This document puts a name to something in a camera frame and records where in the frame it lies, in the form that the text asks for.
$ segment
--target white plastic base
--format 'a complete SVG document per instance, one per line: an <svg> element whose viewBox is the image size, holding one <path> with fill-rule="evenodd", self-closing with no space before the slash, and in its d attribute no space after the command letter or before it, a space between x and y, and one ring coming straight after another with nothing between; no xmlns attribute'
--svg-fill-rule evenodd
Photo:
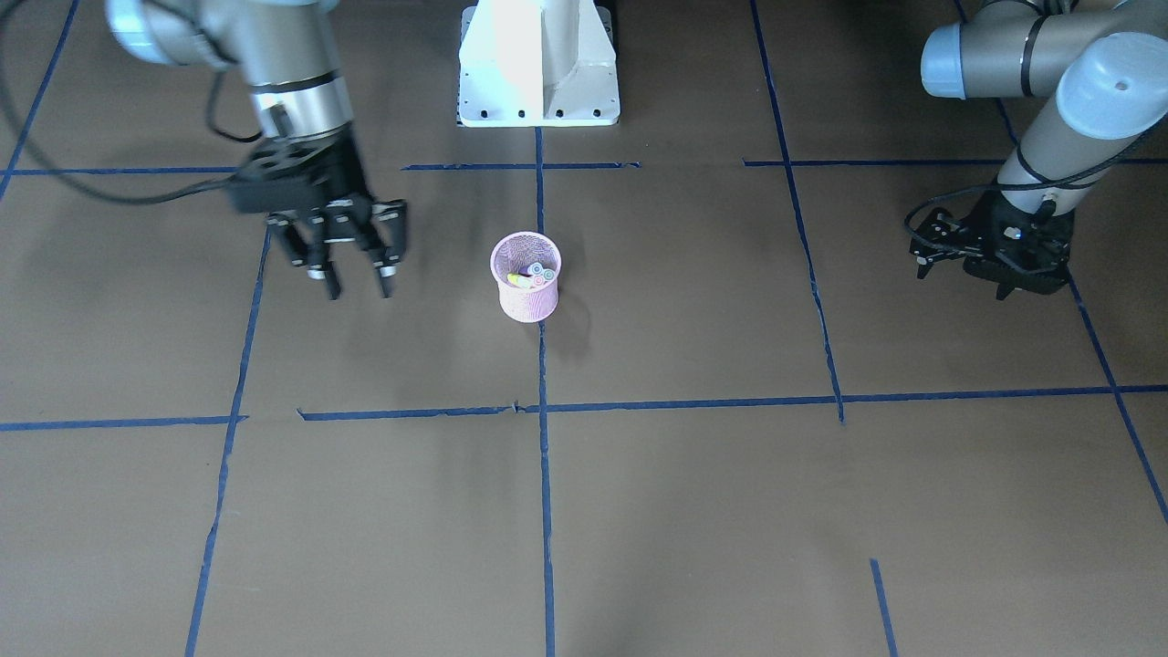
<svg viewBox="0 0 1168 657"><path fill-rule="evenodd" d="M565 18L566 12L576 15ZM611 18L592 0L480 0L463 13L459 122L467 127L617 123L610 33ZM575 39L563 36L571 34Z"/></svg>

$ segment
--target black cable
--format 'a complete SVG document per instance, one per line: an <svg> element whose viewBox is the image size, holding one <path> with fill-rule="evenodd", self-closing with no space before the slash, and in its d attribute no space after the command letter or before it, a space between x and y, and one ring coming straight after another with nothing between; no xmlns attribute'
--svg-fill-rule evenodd
<svg viewBox="0 0 1168 657"><path fill-rule="evenodd" d="M12 16L12 14L27 1L28 0L12 0L11 2L8 2L8 5L4 7L2 11L0 11L0 36L2 36L4 29L8 27L8 20ZM186 16L182 16L180 12L173 9L172 7L166 7L165 5L158 2L157 0L145 0L145 1L152 6L164 8L171 12L172 14L183 18L183 20L188 20ZM0 40L0 47L2 46L4 41ZM15 134L18 139L20 139L20 136L23 134L25 132L25 125L23 125L25 122L20 118L19 116L20 112L18 112L16 108L13 105L12 92L8 89L8 83L4 75L2 64L4 64L4 56L0 55L0 111L2 111L5 120L8 124L8 127L13 131L13 134ZM27 134L25 136L25 151L27 151L28 154L32 155L34 160L36 160L36 164L39 164L42 168L44 168L48 173L50 173L53 178L55 178L67 187L86 196L97 199L99 201L105 201L107 203L118 203L126 206L153 206L158 203L165 203L167 201L173 201L175 199L181 199L183 196L190 196L192 194L209 192L211 189L220 189L222 187L225 187L229 182L229 179L227 178L218 178L211 180L203 180L202 182L188 185L186 187L182 187L181 189L175 189L174 192L167 192L165 194L155 194L153 196L123 196L119 194L111 194L109 192L103 192L102 189L98 189L96 187L90 187L89 185L81 182L79 180L76 180L69 177L68 174L63 173L61 171L62 167L57 166L53 161L53 159L49 158L48 154L46 154L44 151L42 151L41 147L36 145L35 141L33 141L32 137Z"/></svg>
<svg viewBox="0 0 1168 657"><path fill-rule="evenodd" d="M1058 187L1061 185L1070 185L1072 182L1078 182L1079 180L1083 180L1084 178L1090 178L1099 173L1100 171L1111 167L1117 161L1126 158L1132 151L1138 148L1145 140L1147 140L1147 138L1155 131L1156 127L1160 126L1161 123L1163 123L1162 118L1155 125L1145 130L1143 134L1141 134L1134 141L1125 146L1122 151L1115 153L1114 155L1107 158L1106 160L1094 165L1091 168L1080 171L1079 173L1068 175L1065 178L1059 178L1058 180L1048 180L1045 182L1030 182L1026 185L1003 185L1001 182L988 182L986 185L974 185L972 187L966 187L965 189L958 189L955 192L948 192L946 194L940 194L939 196L933 196L932 199L929 199L927 201L912 208L912 210L910 210L909 214L905 215L904 229L909 233L909 235L912 236L913 242L922 244L924 247L929 247L930 249L940 251L943 254L981 256L982 255L981 251L961 249L958 247L953 247L951 244L938 244L937 242L931 242L926 240L923 235L920 235L920 233L917 233L917 230L912 227L912 219L917 216L917 214L920 213L920 210L930 206L934 206L941 201L947 201L950 199L955 199L957 196L964 196L966 194L975 194L978 192L1033 192L1035 189L1047 189L1049 187Z"/></svg>
<svg viewBox="0 0 1168 657"><path fill-rule="evenodd" d="M259 140L264 136L264 131L260 130L255 134L249 134L248 137L239 137L237 134L231 134L230 132L222 130L215 122L215 105L218 104L220 88L223 87L223 76L227 71L217 70L215 71L215 79L211 81L211 91L207 96L207 109L203 111L203 123L207 124L207 130L210 130L215 134L224 139L230 139L231 141L237 141L239 144L251 144L252 141Z"/></svg>

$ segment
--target pink basket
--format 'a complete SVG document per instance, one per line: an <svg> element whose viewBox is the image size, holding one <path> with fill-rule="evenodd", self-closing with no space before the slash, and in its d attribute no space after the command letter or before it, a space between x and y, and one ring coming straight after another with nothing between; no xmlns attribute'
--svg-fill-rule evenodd
<svg viewBox="0 0 1168 657"><path fill-rule="evenodd" d="M536 288L516 288L507 282L508 274L540 263L556 272L556 278ZM499 305L516 321L545 319L559 302L559 249L538 233L514 233L503 237L491 253L491 274L499 284Z"/></svg>

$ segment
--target robotic arm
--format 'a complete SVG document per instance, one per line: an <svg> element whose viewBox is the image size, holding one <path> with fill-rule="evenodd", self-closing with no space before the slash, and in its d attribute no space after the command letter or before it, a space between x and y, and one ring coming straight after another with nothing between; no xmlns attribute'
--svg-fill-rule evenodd
<svg viewBox="0 0 1168 657"><path fill-rule="evenodd" d="M266 213L291 263L307 267L332 299L341 283L329 247L355 242L389 298L406 249L406 206L376 201L366 185L328 26L338 2L106 0L106 18L123 47L141 60L217 71L238 65L263 138L225 185L232 206Z"/></svg>
<svg viewBox="0 0 1168 657"><path fill-rule="evenodd" d="M905 227L924 278L943 260L967 274L1042 295L1070 277L1075 208L1108 168L1168 112L1168 0L1125 0L1110 12L1070 14L1070 2L985 0L975 19L934 32L922 81L950 98L1054 96L994 182L918 206ZM982 192L968 216L932 210Z"/></svg>

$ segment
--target gray robot arm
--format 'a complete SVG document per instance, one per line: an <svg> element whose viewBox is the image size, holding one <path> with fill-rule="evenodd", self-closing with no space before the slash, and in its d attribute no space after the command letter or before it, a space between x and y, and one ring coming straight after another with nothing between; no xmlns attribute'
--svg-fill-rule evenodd
<svg viewBox="0 0 1168 657"><path fill-rule="evenodd" d="M964 258L968 274L999 284L999 299L1059 290L1076 206L1168 112L1168 0L1075 15L1043 5L987 0L971 23L940 28L925 46L922 79L934 96L1052 97L995 180L968 189L982 192L968 216L937 208L912 229L926 203L905 217L919 278Z"/></svg>
<svg viewBox="0 0 1168 657"><path fill-rule="evenodd" d="M329 260L336 242L355 242L369 256L389 297L406 248L406 208L401 200L377 202L366 185L328 25L338 1L106 0L106 16L141 60L220 71L238 65L264 138L227 185L232 205L267 213L291 263L307 267L331 298L341 292Z"/></svg>

